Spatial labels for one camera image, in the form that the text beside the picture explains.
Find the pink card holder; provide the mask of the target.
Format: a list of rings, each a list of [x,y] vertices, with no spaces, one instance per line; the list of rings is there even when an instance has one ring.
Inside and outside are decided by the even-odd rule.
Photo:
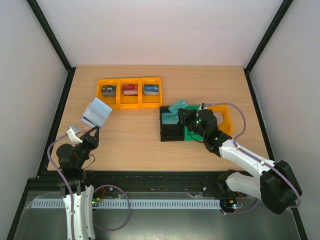
[[[86,133],[96,126],[102,129],[112,111],[113,109],[110,106],[95,97],[85,108],[80,118],[80,121],[84,123],[82,132]]]

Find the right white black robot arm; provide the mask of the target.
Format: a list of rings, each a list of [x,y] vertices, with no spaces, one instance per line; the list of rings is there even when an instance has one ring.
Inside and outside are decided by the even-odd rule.
[[[202,137],[210,153],[233,162],[249,174],[232,171],[223,177],[218,183],[218,191],[222,195],[244,193],[262,201],[275,214],[301,205],[302,190],[287,162],[266,159],[240,145],[235,138],[219,129],[210,109],[180,108],[178,113],[181,123]]]

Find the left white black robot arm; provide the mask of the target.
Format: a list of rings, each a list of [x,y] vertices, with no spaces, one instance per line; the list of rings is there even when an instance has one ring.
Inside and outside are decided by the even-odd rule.
[[[85,161],[91,151],[99,145],[100,128],[93,127],[81,137],[77,137],[75,128],[71,127],[67,135],[73,144],[65,143],[56,150],[59,170],[63,175],[59,183],[66,212],[68,240],[94,240],[93,226],[93,178],[90,170],[84,170]]]

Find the teal card stack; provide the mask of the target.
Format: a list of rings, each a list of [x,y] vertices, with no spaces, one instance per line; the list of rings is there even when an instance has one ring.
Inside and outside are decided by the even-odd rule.
[[[161,122],[163,125],[175,125],[180,121],[179,114],[172,114],[171,112],[163,112],[161,114]]]

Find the pink card in bin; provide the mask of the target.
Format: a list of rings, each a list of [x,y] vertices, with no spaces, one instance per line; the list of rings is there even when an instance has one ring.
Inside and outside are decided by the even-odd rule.
[[[224,117],[221,112],[214,112],[213,115],[216,117],[217,124],[220,125],[224,122]]]

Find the blue card stack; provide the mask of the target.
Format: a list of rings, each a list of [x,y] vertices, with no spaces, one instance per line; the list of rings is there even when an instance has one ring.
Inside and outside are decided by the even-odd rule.
[[[145,96],[159,95],[159,85],[156,84],[144,84],[142,90]]]

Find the black card stack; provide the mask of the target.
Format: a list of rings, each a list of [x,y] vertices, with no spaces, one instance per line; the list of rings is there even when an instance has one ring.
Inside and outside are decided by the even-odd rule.
[[[117,94],[117,86],[116,85],[103,85],[101,88],[101,94],[104,98],[115,97]]]

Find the red card stack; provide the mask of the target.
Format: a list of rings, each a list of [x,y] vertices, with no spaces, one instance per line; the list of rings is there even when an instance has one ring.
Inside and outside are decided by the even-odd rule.
[[[137,96],[138,84],[137,83],[124,83],[122,86],[122,92],[124,96]]]

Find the black bin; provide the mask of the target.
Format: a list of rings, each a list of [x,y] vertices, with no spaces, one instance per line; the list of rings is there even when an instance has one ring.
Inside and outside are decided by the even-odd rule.
[[[160,141],[161,142],[176,142],[185,140],[185,128],[179,122],[178,124],[162,124],[162,113],[169,113],[168,106],[159,107],[160,121]]]

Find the green bin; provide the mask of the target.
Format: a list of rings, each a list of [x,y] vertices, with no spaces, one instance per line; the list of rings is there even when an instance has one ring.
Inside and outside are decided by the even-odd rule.
[[[199,110],[200,105],[188,105],[184,109],[185,110]],[[196,141],[196,142],[203,142],[203,138],[194,133],[193,131],[189,131],[188,127],[184,127],[184,140],[185,141]]]

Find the yellow bin left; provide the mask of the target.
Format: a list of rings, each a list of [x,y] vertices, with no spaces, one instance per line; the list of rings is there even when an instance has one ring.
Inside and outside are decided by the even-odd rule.
[[[118,78],[99,79],[97,83],[96,97],[112,109],[116,110],[119,108],[119,86]]]

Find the yellow bin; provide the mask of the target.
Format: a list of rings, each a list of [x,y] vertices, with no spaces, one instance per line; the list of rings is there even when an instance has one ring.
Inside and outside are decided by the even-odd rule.
[[[163,105],[160,77],[141,77],[141,108],[158,108]]]
[[[139,109],[141,106],[141,84],[139,78],[119,79],[119,108]]]
[[[99,79],[97,83],[96,97],[112,109],[116,110],[119,108],[119,86],[118,78]]]
[[[222,113],[224,122],[222,124],[217,124],[218,129],[224,132],[225,134],[232,136],[233,135],[233,124],[229,112],[229,108],[227,105],[213,105],[209,106],[213,113]]]

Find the yellow bin middle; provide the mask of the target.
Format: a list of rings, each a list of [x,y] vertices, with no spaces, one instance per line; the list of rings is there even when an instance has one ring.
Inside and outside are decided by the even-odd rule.
[[[119,79],[119,108],[139,109],[141,106],[141,84],[139,78]]]

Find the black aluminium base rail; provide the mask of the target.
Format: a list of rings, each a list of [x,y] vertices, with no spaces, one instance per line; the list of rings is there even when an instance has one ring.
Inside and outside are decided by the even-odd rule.
[[[274,171],[258,177],[258,190],[268,198],[293,194],[289,185]],[[236,196],[227,188],[226,180],[231,174],[251,175],[245,171],[86,171],[87,179],[95,188],[101,185],[115,185],[126,192],[187,192],[204,193],[205,197],[226,198]],[[40,176],[29,178],[24,192],[59,192],[62,179],[56,171],[44,170]]]

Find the right black frame post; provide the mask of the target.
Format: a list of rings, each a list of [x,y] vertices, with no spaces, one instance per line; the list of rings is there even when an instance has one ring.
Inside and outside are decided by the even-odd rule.
[[[260,56],[262,55],[263,51],[265,50],[266,46],[268,45],[273,34],[275,33],[276,29],[278,28],[279,24],[281,23],[282,19],[286,15],[288,9],[290,8],[293,2],[293,0],[283,0],[280,4],[274,17],[272,18],[272,21],[270,22],[257,48],[255,49],[252,57],[250,58],[247,66],[244,69],[244,73],[246,76],[249,75],[253,70],[254,66],[256,65],[257,61],[259,60]]]

